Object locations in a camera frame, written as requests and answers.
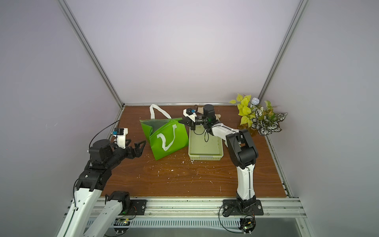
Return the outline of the green insulated delivery bag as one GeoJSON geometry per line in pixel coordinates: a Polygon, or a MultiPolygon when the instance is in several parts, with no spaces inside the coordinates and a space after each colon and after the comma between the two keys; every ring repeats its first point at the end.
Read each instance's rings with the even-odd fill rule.
{"type": "Polygon", "coordinates": [[[181,118],[172,118],[158,105],[149,107],[150,119],[141,120],[140,124],[148,140],[155,160],[160,160],[189,145],[186,127],[180,123],[181,118]]]}

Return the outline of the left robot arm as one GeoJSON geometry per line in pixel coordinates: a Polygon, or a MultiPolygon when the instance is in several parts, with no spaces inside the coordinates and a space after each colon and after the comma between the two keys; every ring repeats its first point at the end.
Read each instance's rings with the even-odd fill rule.
{"type": "Polygon", "coordinates": [[[105,206],[90,227],[87,227],[92,210],[107,181],[124,159],[142,156],[146,141],[124,148],[108,139],[98,140],[90,146],[90,159],[73,187],[73,201],[58,232],[59,237],[103,237],[119,215],[137,215],[137,207],[129,192],[114,191],[106,196],[105,206]]]}

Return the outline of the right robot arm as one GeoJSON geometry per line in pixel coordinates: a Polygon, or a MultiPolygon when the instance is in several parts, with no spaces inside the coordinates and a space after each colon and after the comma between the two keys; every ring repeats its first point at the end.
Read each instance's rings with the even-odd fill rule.
{"type": "Polygon", "coordinates": [[[254,169],[259,153],[250,132],[246,129],[233,129],[221,123],[211,104],[203,106],[202,113],[192,108],[184,109],[183,116],[181,124],[188,126],[191,130],[202,125],[205,132],[226,142],[231,161],[237,168],[237,203],[243,210],[251,209],[257,202],[254,190],[254,169]]]}

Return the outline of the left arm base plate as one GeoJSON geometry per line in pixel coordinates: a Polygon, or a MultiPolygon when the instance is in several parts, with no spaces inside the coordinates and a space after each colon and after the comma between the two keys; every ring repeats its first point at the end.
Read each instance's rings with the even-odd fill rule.
{"type": "Polygon", "coordinates": [[[143,216],[147,208],[146,199],[132,199],[129,208],[120,213],[121,216],[143,216]]]}

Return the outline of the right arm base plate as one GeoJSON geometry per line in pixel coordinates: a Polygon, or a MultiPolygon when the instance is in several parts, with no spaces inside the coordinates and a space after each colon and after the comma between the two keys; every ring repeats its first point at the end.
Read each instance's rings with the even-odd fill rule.
{"type": "Polygon", "coordinates": [[[261,201],[258,199],[252,199],[247,201],[241,201],[239,199],[224,199],[222,204],[222,215],[224,217],[229,216],[263,216],[264,210],[261,201]]]}

